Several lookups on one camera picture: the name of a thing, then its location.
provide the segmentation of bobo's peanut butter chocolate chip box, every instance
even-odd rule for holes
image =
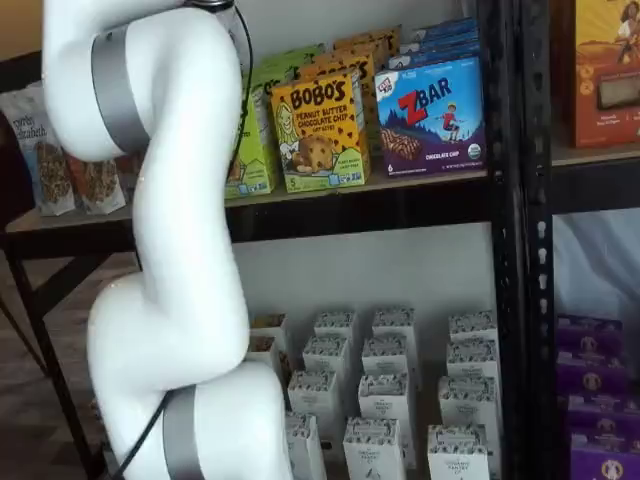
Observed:
[[[389,175],[484,168],[482,80],[477,57],[376,75]]]
[[[371,170],[356,69],[277,85],[271,104],[287,191],[363,185]]]

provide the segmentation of robotic arm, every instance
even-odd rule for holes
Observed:
[[[45,100],[62,145],[86,161],[149,145],[133,206],[143,272],[91,310],[91,378],[119,462],[181,392],[128,480],[290,479],[278,379],[241,363],[249,326],[223,194],[238,59],[215,16],[164,11],[180,3],[45,0]]]

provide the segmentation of small white box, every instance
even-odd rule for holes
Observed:
[[[285,383],[289,382],[291,372],[297,366],[293,339],[287,322],[287,315],[259,315],[251,321],[252,337],[273,337],[280,354],[280,365]]]
[[[417,468],[415,394],[410,377],[399,375],[365,375],[360,380],[358,399],[365,418],[397,419],[400,425],[402,458],[409,470]]]
[[[409,373],[407,339],[388,333],[368,338],[362,349],[362,366],[366,375]]]
[[[500,361],[495,340],[469,338],[449,342],[447,345],[447,374],[454,376],[485,376],[496,381],[498,424],[502,432],[502,392]]]
[[[373,334],[397,333],[407,339],[409,373],[413,384],[422,390],[422,361],[418,351],[416,322],[413,308],[392,307],[377,310],[373,316]]]
[[[445,425],[484,426],[489,470],[492,477],[502,478],[502,435],[495,380],[489,377],[442,377],[438,382],[438,398]]]
[[[325,459],[343,461],[341,442],[345,416],[340,404],[336,374],[296,370],[289,383],[289,401],[294,412],[316,416]]]
[[[340,388],[340,400],[346,406],[346,414],[357,412],[356,380],[351,369],[351,344],[346,337],[331,333],[313,335],[302,352],[302,359],[309,372],[335,372]]]
[[[286,412],[289,461],[295,480],[327,480],[314,415]]]
[[[489,480],[487,447],[482,427],[430,425],[427,442],[432,479]]]
[[[351,480],[405,480],[398,420],[350,418],[344,453]]]

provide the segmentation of product packaging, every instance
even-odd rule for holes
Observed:
[[[357,70],[272,89],[289,193],[363,185],[371,171]]]
[[[62,215],[74,210],[71,173],[49,123],[42,85],[1,94],[0,110],[18,139],[40,214]]]
[[[350,418],[344,434],[350,480],[405,480],[398,420]]]
[[[438,382],[442,423],[482,425],[492,477],[502,478],[502,448],[496,382],[490,377],[442,377]]]
[[[437,480],[489,480],[484,428],[430,425],[429,471]]]
[[[364,375],[358,400],[364,418],[397,419],[405,467],[417,468],[415,392],[409,375]]]
[[[373,334],[385,335],[395,333],[404,335],[409,360],[409,373],[413,385],[422,390],[422,361],[418,351],[418,333],[416,331],[415,312],[413,308],[390,307],[376,310],[373,314]]]
[[[622,356],[622,322],[602,318],[559,314],[556,345],[569,351],[596,352]]]
[[[376,335],[364,342],[362,366],[367,375],[409,373],[404,335]]]
[[[559,395],[582,391],[626,394],[629,392],[629,373],[626,363],[618,357],[559,350],[556,389]]]
[[[342,438],[345,415],[334,372],[307,372],[296,370],[289,382],[291,410],[315,415],[325,460],[344,460]]]
[[[327,480],[316,417],[286,412],[284,420],[294,480]]]
[[[484,168],[477,57],[376,75],[382,149],[391,176]]]
[[[308,371],[336,373],[340,400],[347,415],[353,415],[358,410],[355,396],[357,384],[351,369],[351,358],[349,340],[335,333],[313,335],[302,352],[302,359]]]

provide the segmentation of granola bag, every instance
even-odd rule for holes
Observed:
[[[42,215],[75,208],[71,174],[49,123],[41,85],[0,95],[0,109],[18,139],[31,175],[33,196]]]

